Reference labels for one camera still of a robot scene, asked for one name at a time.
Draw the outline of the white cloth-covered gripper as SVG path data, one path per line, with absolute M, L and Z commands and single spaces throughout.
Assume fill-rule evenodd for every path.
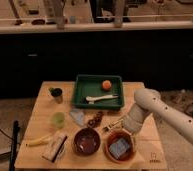
M 123 117 L 122 127 L 131 134 L 137 134 L 149 115 L 149 110 L 143 109 L 137 103 L 134 103 L 129 112 Z

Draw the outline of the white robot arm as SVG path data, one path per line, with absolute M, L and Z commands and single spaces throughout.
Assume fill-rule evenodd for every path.
M 134 92 L 134 101 L 135 103 L 122 120 L 122 126 L 129 133 L 137 134 L 145 119 L 151 113 L 155 113 L 193 145 L 193 118 L 164 103 L 156 90 L 138 89 Z

